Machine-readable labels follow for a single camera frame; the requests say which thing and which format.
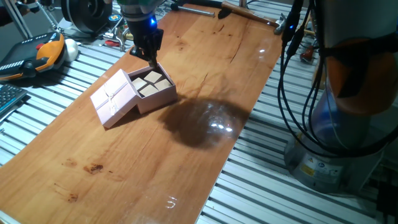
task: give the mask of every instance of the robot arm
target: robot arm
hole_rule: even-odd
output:
[[[157,51],[163,38],[155,17],[155,9],[161,3],[162,0],[118,0],[121,14],[134,36],[135,46],[130,54],[148,61],[152,68],[157,67]]]

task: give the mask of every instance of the yellow label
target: yellow label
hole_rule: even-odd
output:
[[[314,169],[311,169],[309,166],[307,166],[305,164],[303,164],[301,166],[301,171],[303,171],[304,173],[310,175],[311,177],[313,176],[313,174],[315,172]]]

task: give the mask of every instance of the aluminum profile table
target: aluminum profile table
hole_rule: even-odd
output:
[[[271,1],[249,5],[257,13],[274,19],[278,19],[281,12],[287,15],[290,7]],[[81,45],[79,52],[74,62],[66,63],[59,70],[24,81],[30,98],[0,125],[3,129],[0,166],[23,150],[124,54],[118,48],[95,45]],[[317,60],[315,54],[312,64],[304,64],[296,55],[287,67],[285,90],[297,118],[310,91]],[[382,214],[376,211],[377,189],[365,186],[360,196],[320,194],[303,186],[285,169],[283,153],[290,134],[276,97],[279,67],[278,61],[197,223],[383,223]],[[1,212],[0,218],[13,223]],[[394,219],[389,217],[386,221],[393,223]]]

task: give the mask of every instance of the wooden table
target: wooden table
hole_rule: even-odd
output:
[[[126,54],[0,168],[0,210],[21,223],[195,222],[281,41],[234,14],[170,12],[159,27],[179,101],[105,130],[90,95],[120,68],[147,66]]]

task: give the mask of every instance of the open box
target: open box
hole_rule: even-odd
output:
[[[148,81],[150,78],[146,80],[148,76],[153,74],[151,72],[160,74],[158,79],[152,79],[153,82]],[[138,78],[145,81],[146,84],[136,89],[133,83]],[[168,82],[169,84],[157,85],[160,82]],[[147,87],[152,90],[155,88],[157,92],[144,93],[143,89]],[[102,125],[110,128],[135,106],[138,107],[140,114],[144,114],[177,100],[177,89],[173,80],[158,63],[156,71],[153,71],[151,67],[146,67],[127,74],[120,69],[90,98]]]

